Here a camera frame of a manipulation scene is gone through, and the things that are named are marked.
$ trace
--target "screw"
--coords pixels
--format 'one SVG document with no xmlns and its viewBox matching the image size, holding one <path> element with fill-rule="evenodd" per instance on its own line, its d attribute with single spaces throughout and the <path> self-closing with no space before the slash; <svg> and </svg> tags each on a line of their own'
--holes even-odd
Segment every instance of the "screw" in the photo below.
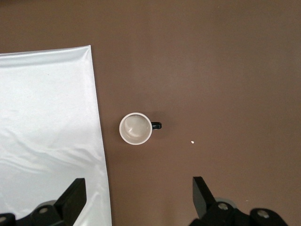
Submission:
<svg viewBox="0 0 301 226">
<path fill-rule="evenodd" d="M 0 217 L 0 223 L 6 221 L 6 217 Z"/>
<path fill-rule="evenodd" d="M 221 202 L 220 204 L 218 204 L 218 208 L 220 208 L 221 210 L 227 210 L 228 206 L 227 204 Z"/>
<path fill-rule="evenodd" d="M 44 207 L 44 208 L 39 210 L 39 213 L 42 214 L 42 213 L 46 213 L 47 211 L 48 211 L 48 208 Z"/>
<path fill-rule="evenodd" d="M 263 218 L 269 218 L 269 214 L 264 210 L 258 210 L 257 214 Z"/>
</svg>

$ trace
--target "wrinkled fabric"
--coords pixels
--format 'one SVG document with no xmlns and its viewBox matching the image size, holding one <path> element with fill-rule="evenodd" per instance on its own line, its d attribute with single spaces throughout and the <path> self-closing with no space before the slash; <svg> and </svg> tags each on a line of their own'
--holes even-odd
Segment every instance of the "wrinkled fabric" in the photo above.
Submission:
<svg viewBox="0 0 301 226">
<path fill-rule="evenodd" d="M 75 226 L 111 226 L 91 47 L 0 54 L 0 213 L 20 219 L 85 178 Z"/>
</svg>

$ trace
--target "mug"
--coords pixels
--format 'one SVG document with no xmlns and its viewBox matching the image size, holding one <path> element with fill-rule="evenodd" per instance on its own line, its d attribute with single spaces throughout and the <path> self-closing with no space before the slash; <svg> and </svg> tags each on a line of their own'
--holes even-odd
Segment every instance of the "mug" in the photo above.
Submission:
<svg viewBox="0 0 301 226">
<path fill-rule="evenodd" d="M 140 145 L 150 137 L 153 129 L 162 128 L 160 122 L 151 122 L 146 115 L 138 112 L 124 116 L 119 125 L 119 133 L 127 143 Z"/>
</svg>

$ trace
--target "white cloth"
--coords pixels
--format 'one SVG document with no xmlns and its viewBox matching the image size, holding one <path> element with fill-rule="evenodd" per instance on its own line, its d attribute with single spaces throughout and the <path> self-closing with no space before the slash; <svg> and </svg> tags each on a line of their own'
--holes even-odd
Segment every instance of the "white cloth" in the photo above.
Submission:
<svg viewBox="0 0 301 226">
<path fill-rule="evenodd" d="M 85 178 L 75 226 L 111 226 L 91 47 L 0 54 L 0 213 L 20 219 Z"/>
</svg>

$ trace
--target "black mug handle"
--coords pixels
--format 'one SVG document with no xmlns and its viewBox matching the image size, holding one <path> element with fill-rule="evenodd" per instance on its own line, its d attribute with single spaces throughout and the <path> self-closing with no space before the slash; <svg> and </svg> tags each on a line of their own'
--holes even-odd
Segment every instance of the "black mug handle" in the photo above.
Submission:
<svg viewBox="0 0 301 226">
<path fill-rule="evenodd" d="M 162 124 L 160 122 L 154 121 L 151 122 L 152 129 L 160 129 L 162 128 Z"/>
</svg>

